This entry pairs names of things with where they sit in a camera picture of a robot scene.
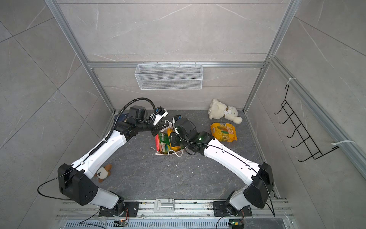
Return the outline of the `red white paper gift bag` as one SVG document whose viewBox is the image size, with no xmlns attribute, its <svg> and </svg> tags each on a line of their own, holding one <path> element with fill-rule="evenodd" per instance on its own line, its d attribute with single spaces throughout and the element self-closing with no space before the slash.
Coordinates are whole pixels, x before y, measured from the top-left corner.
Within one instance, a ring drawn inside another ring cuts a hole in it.
<svg viewBox="0 0 366 229">
<path fill-rule="evenodd" d="M 165 124 L 167 124 L 167 127 L 164 127 L 155 136 L 155 148 L 151 147 L 151 150 L 154 150 L 157 156 L 176 155 L 181 157 L 184 148 L 181 146 L 173 147 L 170 140 L 171 134 L 174 132 L 173 125 L 168 120 L 165 120 Z"/>
</svg>

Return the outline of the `yellow snack bag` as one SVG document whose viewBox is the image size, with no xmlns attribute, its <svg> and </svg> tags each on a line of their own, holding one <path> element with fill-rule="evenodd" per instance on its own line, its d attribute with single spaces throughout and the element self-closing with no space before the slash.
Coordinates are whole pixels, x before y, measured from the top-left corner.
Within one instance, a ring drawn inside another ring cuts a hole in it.
<svg viewBox="0 0 366 229">
<path fill-rule="evenodd" d="M 237 141 L 235 127 L 228 123 L 213 123 L 210 127 L 212 135 L 220 142 Z"/>
</svg>

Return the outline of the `small yellow snack packet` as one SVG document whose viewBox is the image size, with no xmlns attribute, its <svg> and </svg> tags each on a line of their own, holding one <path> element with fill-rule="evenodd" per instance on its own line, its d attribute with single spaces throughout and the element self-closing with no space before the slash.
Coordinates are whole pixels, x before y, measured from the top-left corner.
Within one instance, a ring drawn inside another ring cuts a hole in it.
<svg viewBox="0 0 366 229">
<path fill-rule="evenodd" d="M 171 128 L 167 129 L 167 135 L 170 136 L 172 133 L 174 133 L 175 131 Z"/>
</svg>

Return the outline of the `green snack bag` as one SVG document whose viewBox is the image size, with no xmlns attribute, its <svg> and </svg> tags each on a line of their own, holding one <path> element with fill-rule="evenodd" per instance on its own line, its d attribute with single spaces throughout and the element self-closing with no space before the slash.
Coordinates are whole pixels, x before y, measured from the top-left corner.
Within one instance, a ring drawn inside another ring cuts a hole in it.
<svg viewBox="0 0 366 229">
<path fill-rule="evenodd" d="M 161 154 L 168 154 L 171 150 L 169 136 L 160 132 L 158 134 L 158 148 Z"/>
</svg>

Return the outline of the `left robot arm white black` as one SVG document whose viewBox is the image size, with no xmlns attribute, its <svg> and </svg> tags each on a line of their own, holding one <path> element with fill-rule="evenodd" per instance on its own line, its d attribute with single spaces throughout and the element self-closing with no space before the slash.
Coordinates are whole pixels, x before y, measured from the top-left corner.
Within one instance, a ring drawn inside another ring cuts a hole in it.
<svg viewBox="0 0 366 229">
<path fill-rule="evenodd" d="M 105 161 L 139 132 L 150 131 L 156 136 L 166 125 L 161 121 L 168 112 L 158 107 L 150 116 L 142 106 L 132 106 L 123 118 L 117 118 L 112 130 L 97 146 L 74 161 L 58 168 L 60 192 L 81 206 L 93 204 L 109 209 L 115 216 L 123 213 L 124 199 L 110 191 L 99 188 L 92 178 Z"/>
</svg>

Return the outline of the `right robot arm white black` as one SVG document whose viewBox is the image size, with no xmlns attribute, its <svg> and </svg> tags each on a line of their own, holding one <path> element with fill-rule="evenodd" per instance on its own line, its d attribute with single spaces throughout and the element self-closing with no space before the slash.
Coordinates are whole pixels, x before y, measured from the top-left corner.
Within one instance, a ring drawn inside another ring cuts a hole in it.
<svg viewBox="0 0 366 229">
<path fill-rule="evenodd" d="M 246 185 L 233 191 L 227 198 L 224 207 L 236 215 L 247 206 L 263 209 L 268 206 L 272 212 L 273 205 L 268 205 L 274 187 L 274 177 L 269 164 L 252 162 L 224 146 L 218 139 L 206 131 L 197 132 L 195 125 L 186 118 L 176 115 L 172 126 L 175 141 L 188 150 L 199 153 L 220 163 L 237 175 Z"/>
</svg>

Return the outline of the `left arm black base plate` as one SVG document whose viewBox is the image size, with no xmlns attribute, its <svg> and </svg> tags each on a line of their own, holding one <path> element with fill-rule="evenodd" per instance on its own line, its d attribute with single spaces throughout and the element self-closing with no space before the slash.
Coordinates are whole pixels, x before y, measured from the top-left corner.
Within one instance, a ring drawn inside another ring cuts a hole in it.
<svg viewBox="0 0 366 229">
<path fill-rule="evenodd" d="M 136 217 L 139 209 L 139 202 L 128 201 L 123 202 L 120 206 L 114 209 L 108 209 L 105 207 L 100 207 L 99 217 L 126 217 L 127 213 L 129 217 Z"/>
</svg>

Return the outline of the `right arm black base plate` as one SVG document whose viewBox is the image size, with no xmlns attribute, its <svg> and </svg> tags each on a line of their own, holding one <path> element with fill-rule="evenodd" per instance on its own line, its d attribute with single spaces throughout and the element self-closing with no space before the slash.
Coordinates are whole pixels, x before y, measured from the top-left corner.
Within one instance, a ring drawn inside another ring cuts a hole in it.
<svg viewBox="0 0 366 229">
<path fill-rule="evenodd" d="M 212 202 L 212 208 L 216 217 L 251 217 L 253 215 L 250 205 L 244 206 L 241 210 L 237 210 L 227 201 L 214 201 Z"/>
</svg>

